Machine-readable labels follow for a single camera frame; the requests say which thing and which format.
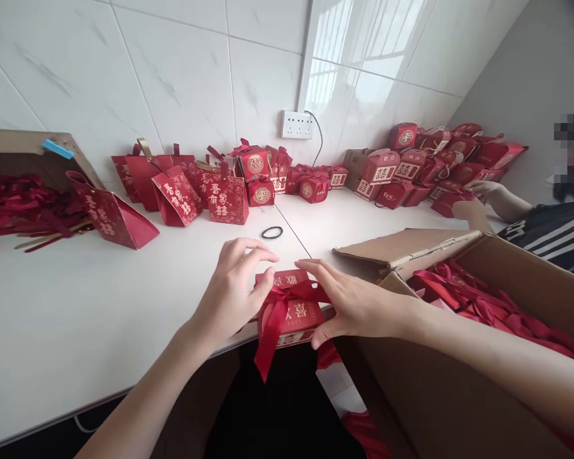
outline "power socket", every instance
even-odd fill
[[[313,117],[308,113],[283,110],[283,138],[313,138]]]

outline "hand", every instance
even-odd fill
[[[342,335],[403,337],[421,302],[340,272],[323,260],[299,260],[295,265],[316,277],[336,310],[336,317],[314,331],[313,349]]]
[[[276,263],[279,257],[255,239],[238,238],[223,244],[209,286],[188,322],[213,346],[222,345],[257,314],[272,289],[274,268],[270,267],[249,292],[249,278],[260,261]]]
[[[504,185],[488,182],[486,180],[475,180],[464,186],[466,191],[471,191],[472,193],[480,194],[481,196],[488,196],[492,193],[496,193],[497,190],[504,188]]]

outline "person's left hand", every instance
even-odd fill
[[[197,333],[215,347],[239,331],[260,310],[274,285],[274,268],[249,292],[249,278],[260,261],[276,263],[279,257],[261,241],[238,238],[223,244],[209,286],[189,320]]]

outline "open cardboard box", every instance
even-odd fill
[[[379,285],[411,296],[414,271],[454,257],[574,340],[574,275],[494,235],[406,229],[334,251],[385,265]],[[335,343],[395,457],[574,457],[516,398],[451,357],[399,339]]]

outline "white countertop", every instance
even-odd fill
[[[0,237],[0,442],[132,387],[195,311],[226,240],[282,226],[280,238],[266,241],[281,258],[278,270],[308,253],[370,277],[378,267],[332,248],[404,228],[466,229],[428,203],[376,208],[347,189],[319,204],[282,195],[275,207],[249,211],[245,226],[210,222],[204,212],[187,228],[145,212],[161,234],[139,251],[96,232],[30,254],[12,249],[28,239]],[[249,324],[224,350],[256,334]]]

